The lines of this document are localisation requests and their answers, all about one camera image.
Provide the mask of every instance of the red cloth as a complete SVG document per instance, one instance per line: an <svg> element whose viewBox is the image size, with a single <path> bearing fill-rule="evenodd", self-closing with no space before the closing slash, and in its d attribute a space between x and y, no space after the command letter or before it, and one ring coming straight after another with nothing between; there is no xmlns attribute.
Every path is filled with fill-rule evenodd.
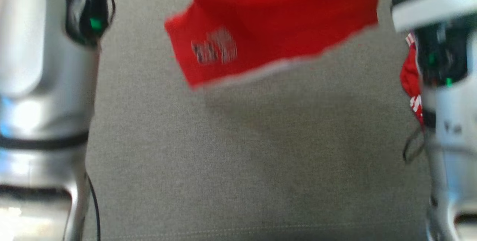
<svg viewBox="0 0 477 241"><path fill-rule="evenodd" d="M419 71L416 63L416 43L412 34L407 36L409 44L409 54L402 66L400 78L401 84L407 94L411 97L411 109L416 114L421 124L424 124L422 117L421 89L419 87Z"/></svg>
<svg viewBox="0 0 477 241"><path fill-rule="evenodd" d="M165 24L192 87L317 55L377 23L378 0L194 0Z"/></svg>

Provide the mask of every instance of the gray mat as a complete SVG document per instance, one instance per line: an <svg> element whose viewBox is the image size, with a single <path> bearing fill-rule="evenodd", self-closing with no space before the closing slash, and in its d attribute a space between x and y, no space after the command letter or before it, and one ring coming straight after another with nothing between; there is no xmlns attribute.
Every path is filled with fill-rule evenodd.
<svg viewBox="0 0 477 241"><path fill-rule="evenodd" d="M418 123L390 0L379 27L313 63L206 92L162 26L189 1L117 0L87 158L104 240L424 240L429 177L425 158L401 159Z"/></svg>

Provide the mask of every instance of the logo on shirt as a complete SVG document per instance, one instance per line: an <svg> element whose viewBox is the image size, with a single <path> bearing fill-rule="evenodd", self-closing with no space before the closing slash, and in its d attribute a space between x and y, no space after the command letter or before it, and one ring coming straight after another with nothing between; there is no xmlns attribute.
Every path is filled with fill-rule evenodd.
<svg viewBox="0 0 477 241"><path fill-rule="evenodd" d="M192 43L192 51L199 64L213 64L221 61L227 64L237 59L237 45L225 28L207 34L207 41Z"/></svg>

